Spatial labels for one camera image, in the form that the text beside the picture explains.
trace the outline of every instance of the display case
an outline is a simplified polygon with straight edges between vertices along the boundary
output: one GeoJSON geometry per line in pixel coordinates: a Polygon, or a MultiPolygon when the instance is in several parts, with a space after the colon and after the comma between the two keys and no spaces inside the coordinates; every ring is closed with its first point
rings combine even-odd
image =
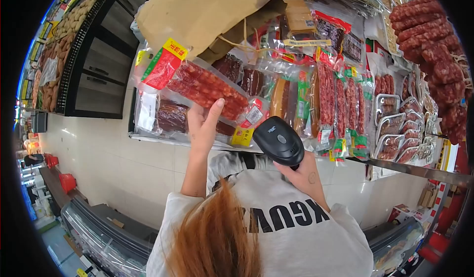
{"type": "Polygon", "coordinates": [[[125,225],[130,227],[120,228],[112,223],[115,216],[110,214],[110,210],[99,206],[94,210],[96,206],[91,207],[75,197],[62,208],[62,219],[76,245],[111,276],[144,276],[158,231],[127,217],[125,225]]]}

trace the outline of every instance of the finger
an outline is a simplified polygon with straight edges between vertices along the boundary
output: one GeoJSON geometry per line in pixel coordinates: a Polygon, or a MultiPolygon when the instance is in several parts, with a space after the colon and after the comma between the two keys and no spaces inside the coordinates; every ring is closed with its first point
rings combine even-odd
{"type": "Polygon", "coordinates": [[[211,108],[209,109],[209,114],[206,120],[204,121],[203,126],[208,128],[216,128],[217,120],[224,108],[225,100],[223,98],[218,99],[214,104],[212,104],[211,108]]]}
{"type": "Polygon", "coordinates": [[[202,126],[204,108],[194,103],[193,106],[188,110],[188,126],[190,130],[200,128],[202,126]]]}
{"type": "Polygon", "coordinates": [[[293,171],[293,169],[291,169],[290,167],[288,166],[283,166],[275,161],[273,161],[273,164],[275,165],[275,167],[278,169],[278,171],[281,172],[281,174],[285,175],[286,177],[288,177],[288,179],[290,179],[290,177],[293,177],[294,174],[296,174],[297,172],[293,171]]]}

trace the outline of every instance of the packaged meat tray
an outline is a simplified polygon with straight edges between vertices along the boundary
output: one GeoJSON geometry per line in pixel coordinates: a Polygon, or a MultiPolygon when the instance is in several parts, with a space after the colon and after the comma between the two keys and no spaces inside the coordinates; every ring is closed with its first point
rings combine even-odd
{"type": "Polygon", "coordinates": [[[404,150],[398,159],[396,160],[397,163],[404,164],[412,160],[413,156],[418,152],[418,146],[413,148],[407,148],[404,150]]]}
{"type": "Polygon", "coordinates": [[[404,140],[403,135],[383,135],[377,143],[374,157],[379,160],[393,161],[404,140]]]}
{"type": "Polygon", "coordinates": [[[405,139],[403,145],[400,148],[400,152],[403,152],[407,148],[412,148],[412,147],[418,146],[420,143],[421,143],[421,141],[418,138],[405,139]]]}
{"type": "Polygon", "coordinates": [[[418,100],[416,100],[415,97],[411,96],[408,97],[405,101],[402,102],[400,105],[400,112],[405,112],[408,109],[412,109],[417,113],[423,113],[423,109],[418,103],[418,100]]]}
{"type": "Polygon", "coordinates": [[[408,130],[420,130],[419,124],[413,120],[407,120],[401,127],[400,133],[405,133],[408,130]]]}
{"type": "Polygon", "coordinates": [[[405,113],[399,113],[383,117],[377,126],[376,140],[383,135],[398,135],[405,121],[405,116],[405,113]]]}
{"type": "Polygon", "coordinates": [[[400,97],[398,95],[378,94],[375,98],[375,125],[379,124],[381,118],[397,114],[400,109],[400,97]]]}
{"type": "Polygon", "coordinates": [[[421,131],[419,130],[407,130],[403,134],[405,135],[405,139],[418,138],[421,140],[421,131]]]}

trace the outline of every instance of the tattoo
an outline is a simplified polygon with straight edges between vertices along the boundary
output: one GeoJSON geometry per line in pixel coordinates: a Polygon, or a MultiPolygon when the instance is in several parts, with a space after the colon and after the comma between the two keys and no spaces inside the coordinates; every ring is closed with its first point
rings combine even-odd
{"type": "Polygon", "coordinates": [[[311,172],[310,175],[308,175],[308,182],[309,182],[311,185],[313,185],[313,184],[316,183],[316,178],[317,178],[316,173],[311,172]]]}

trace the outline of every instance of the red basket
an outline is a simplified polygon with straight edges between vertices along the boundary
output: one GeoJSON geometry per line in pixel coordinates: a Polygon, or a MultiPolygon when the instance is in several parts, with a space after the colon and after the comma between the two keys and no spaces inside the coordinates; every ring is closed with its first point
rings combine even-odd
{"type": "Polygon", "coordinates": [[[59,174],[62,189],[68,193],[76,187],[76,179],[71,174],[59,174]]]}

